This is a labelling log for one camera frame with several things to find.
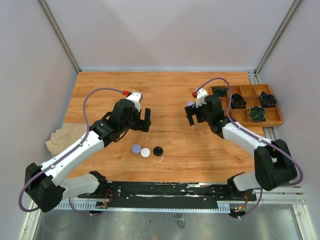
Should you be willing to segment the purple charging case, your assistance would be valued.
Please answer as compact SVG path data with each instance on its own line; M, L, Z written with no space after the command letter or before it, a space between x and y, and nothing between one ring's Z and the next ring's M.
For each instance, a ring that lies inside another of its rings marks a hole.
M134 153L134 154L139 154L142 150L142 147L139 145L139 144L134 144L131 148L131 151Z
M189 107L189 106L192 106L192 105L194 105L195 103L193 102L193 101L189 101L188 103L187 103L187 106Z

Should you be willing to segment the white earbud charging case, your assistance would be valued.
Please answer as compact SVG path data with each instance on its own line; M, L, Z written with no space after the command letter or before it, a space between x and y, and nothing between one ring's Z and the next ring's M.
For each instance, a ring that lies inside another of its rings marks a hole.
M143 157L143 158L148 158L150 155L151 155L151 151L149 148L142 148L141 151L140 151L140 155Z

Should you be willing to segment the black earbud charging case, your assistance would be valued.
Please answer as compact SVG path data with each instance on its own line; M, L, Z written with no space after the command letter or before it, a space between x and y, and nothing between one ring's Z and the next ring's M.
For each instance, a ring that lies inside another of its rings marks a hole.
M163 154L164 150L162 147L160 146L156 146L154 149L153 149L153 154L155 156L161 156Z

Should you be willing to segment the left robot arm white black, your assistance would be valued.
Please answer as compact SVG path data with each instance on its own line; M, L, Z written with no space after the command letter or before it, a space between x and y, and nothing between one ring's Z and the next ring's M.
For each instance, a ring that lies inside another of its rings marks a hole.
M81 177L66 178L79 164L110 143L121 140L129 130L147 133L151 125L151 110L145 109L141 119L140 92L132 92L120 99L112 111L95 121L85 134L56 157L37 165L31 163L25 169L25 186L22 191L46 213L62 200L84 193L101 198L107 193L104 178L96 171Z

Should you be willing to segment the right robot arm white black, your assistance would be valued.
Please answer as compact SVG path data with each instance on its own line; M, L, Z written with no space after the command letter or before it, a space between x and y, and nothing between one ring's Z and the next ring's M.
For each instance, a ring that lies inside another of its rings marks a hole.
M227 180L226 193L230 199L238 200L251 189L271 191L298 177L286 142L259 136L225 115L219 97L205 94L184 109L191 126L195 122L206 122L214 134L237 144L253 156L253 172L239 173Z

